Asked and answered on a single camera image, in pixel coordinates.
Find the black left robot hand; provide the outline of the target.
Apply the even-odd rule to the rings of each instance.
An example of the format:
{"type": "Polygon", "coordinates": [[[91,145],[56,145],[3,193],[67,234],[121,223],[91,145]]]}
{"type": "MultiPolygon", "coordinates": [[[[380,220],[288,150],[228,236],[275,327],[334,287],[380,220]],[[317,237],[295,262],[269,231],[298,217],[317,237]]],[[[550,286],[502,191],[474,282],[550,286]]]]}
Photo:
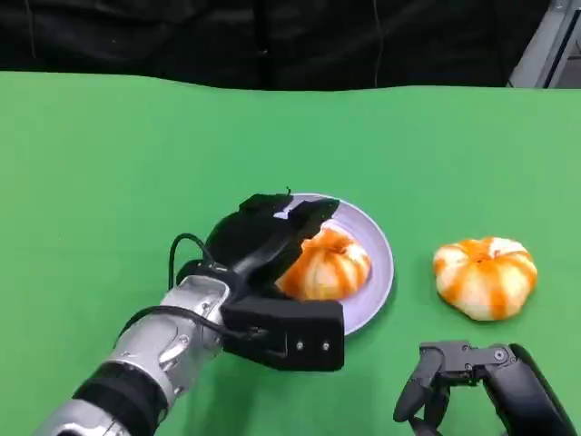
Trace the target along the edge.
{"type": "Polygon", "coordinates": [[[301,245],[313,238],[338,209],[334,198],[301,201],[294,195],[256,193],[212,229],[206,247],[212,259],[247,283],[246,293],[281,299],[276,282],[302,254],[301,245]]]}

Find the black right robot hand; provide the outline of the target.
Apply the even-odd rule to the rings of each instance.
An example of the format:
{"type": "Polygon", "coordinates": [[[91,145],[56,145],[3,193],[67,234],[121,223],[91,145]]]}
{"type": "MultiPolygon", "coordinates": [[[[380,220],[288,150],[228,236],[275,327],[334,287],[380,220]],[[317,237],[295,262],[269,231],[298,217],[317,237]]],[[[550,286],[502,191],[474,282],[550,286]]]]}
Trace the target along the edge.
{"type": "Polygon", "coordinates": [[[466,341],[423,342],[419,362],[393,412],[416,435],[438,435],[451,389],[484,385],[506,435],[576,435],[531,354],[521,345],[478,348],[466,341]]]}

